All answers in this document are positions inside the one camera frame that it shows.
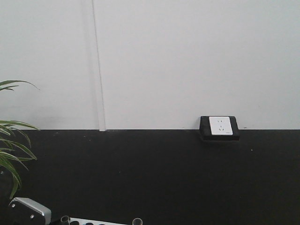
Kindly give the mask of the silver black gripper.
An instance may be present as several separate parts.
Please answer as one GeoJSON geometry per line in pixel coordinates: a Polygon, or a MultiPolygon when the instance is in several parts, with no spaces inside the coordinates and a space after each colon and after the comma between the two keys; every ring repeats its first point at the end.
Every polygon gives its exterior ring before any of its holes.
{"type": "Polygon", "coordinates": [[[8,205],[14,225],[49,225],[52,212],[46,206],[26,197],[15,197],[8,205]]]}

